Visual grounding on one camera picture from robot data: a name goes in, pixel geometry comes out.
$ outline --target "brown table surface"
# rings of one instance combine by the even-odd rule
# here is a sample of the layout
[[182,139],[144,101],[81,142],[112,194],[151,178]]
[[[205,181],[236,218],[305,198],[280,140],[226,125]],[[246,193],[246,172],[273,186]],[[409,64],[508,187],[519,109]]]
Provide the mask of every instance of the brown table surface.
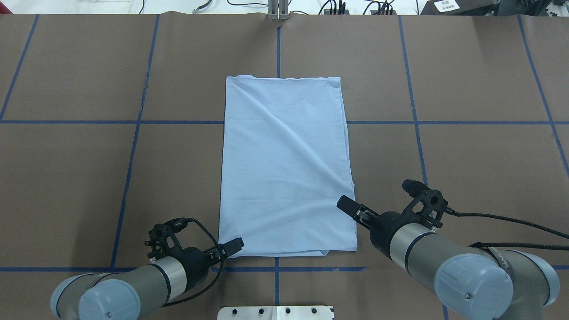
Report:
[[[147,263],[155,223],[194,217],[217,235],[227,76],[340,76],[356,198],[378,212],[407,205],[410,178],[458,211],[569,232],[568,32],[522,16],[0,16],[0,318],[51,319],[63,279]],[[567,244],[443,222],[463,245]],[[148,318],[323,304],[340,320],[462,319],[358,231],[357,252],[230,260],[210,292]],[[180,240],[210,246],[197,228]],[[547,318],[569,318],[569,255],[524,251],[558,270]]]

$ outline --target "light blue cloth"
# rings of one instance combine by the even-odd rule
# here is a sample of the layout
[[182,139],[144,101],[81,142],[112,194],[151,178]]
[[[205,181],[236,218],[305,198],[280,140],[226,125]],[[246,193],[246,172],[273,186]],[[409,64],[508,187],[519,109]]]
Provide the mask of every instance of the light blue cloth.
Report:
[[228,77],[219,241],[237,256],[325,256],[357,249],[340,78]]

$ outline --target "metal bracket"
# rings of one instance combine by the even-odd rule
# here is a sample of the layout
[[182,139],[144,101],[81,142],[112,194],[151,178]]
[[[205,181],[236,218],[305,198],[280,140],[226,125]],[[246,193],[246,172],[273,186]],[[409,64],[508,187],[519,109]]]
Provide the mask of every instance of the metal bracket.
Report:
[[223,307],[217,320],[334,320],[333,306]]
[[288,20],[288,0],[269,0],[269,20]]

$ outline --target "light blue joint cap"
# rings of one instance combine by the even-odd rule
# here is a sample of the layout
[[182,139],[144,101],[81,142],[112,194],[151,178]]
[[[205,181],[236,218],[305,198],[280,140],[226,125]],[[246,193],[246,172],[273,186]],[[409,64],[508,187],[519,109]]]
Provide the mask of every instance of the light blue joint cap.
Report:
[[467,253],[445,261],[435,275],[435,293],[468,320],[500,317],[514,294],[512,279],[494,261]]
[[136,320],[140,311],[136,290],[118,279],[101,281],[79,300],[81,320]]
[[543,275],[547,280],[547,284],[549,284],[549,299],[547,300],[546,303],[544,303],[544,306],[551,305],[553,302],[555,302],[555,300],[559,296],[559,292],[561,292],[561,283],[559,282],[559,276],[557,275],[557,272],[555,272],[555,269],[553,269],[553,267],[549,263],[547,263],[547,261],[536,255],[521,252],[518,250],[508,250],[508,251],[513,251],[521,255],[524,255],[537,265],[537,267],[541,270],[541,272],[543,272]]
[[67,288],[68,285],[71,284],[71,282],[74,282],[76,279],[78,279],[82,276],[86,276],[88,274],[94,274],[94,273],[85,273],[85,274],[80,274],[79,276],[73,276],[71,278],[67,278],[67,279],[63,280],[63,282],[60,283],[55,288],[55,290],[51,294],[50,307],[51,307],[51,313],[53,313],[53,315],[56,318],[58,318],[58,319],[61,318],[57,313],[57,302],[59,301],[59,297],[61,297],[61,294],[63,293],[63,291],[65,291],[65,289]]

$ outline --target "metal plate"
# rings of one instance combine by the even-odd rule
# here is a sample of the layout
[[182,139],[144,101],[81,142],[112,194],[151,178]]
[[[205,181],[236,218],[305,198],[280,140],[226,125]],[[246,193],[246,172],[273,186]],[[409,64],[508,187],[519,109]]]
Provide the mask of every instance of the metal plate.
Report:
[[333,306],[223,307],[217,320],[333,320]]

